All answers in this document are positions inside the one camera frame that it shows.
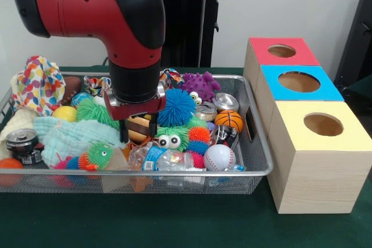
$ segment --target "football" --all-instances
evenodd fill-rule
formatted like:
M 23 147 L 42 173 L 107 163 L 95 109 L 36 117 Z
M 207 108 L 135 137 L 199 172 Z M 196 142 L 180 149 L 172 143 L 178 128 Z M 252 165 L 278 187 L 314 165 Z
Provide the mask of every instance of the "football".
M 65 79 L 65 94 L 62 99 L 62 105 L 68 105 L 72 97 L 78 94 L 81 91 L 81 79 L 79 77 L 64 77 Z

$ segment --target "baseball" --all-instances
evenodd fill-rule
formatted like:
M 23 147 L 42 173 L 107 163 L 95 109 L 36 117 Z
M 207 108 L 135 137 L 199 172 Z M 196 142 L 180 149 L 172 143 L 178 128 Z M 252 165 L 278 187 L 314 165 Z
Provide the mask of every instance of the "baseball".
M 212 145 L 204 155 L 208 171 L 224 171 L 237 162 L 234 152 L 226 145 Z

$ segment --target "red box lid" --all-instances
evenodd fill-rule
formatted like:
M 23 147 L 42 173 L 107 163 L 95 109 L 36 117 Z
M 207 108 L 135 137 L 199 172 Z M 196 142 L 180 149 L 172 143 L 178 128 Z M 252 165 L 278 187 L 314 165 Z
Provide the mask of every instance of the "red box lid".
M 250 38 L 260 65 L 319 66 L 303 38 Z

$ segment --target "purple spiky toy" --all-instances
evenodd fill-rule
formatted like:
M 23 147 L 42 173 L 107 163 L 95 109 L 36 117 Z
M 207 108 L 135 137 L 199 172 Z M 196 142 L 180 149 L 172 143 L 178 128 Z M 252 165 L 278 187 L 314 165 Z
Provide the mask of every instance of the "purple spiky toy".
M 186 73 L 183 75 L 184 83 L 178 87 L 186 90 L 188 93 L 196 92 L 202 99 L 202 102 L 211 102 L 214 97 L 214 90 L 221 90 L 220 84 L 207 71 L 203 75 L 199 73 Z

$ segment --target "stacked wooden boxes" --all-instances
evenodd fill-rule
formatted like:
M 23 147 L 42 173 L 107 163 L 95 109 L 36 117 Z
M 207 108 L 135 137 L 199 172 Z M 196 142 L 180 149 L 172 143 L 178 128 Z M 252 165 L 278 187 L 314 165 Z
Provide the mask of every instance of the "stacked wooden boxes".
M 250 38 L 244 76 L 274 157 L 279 213 L 350 213 L 372 140 L 303 39 Z

